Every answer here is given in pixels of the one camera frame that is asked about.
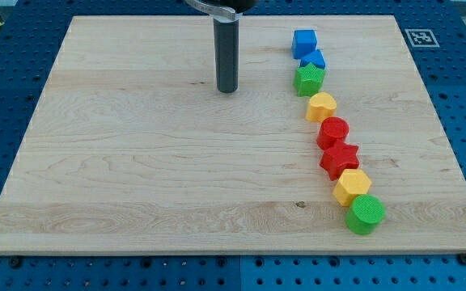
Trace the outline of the robot arm end with clamp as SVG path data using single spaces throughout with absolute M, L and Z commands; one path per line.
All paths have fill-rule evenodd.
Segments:
M 186 4 L 219 22 L 235 22 L 252 9 L 257 0 L 184 0 Z

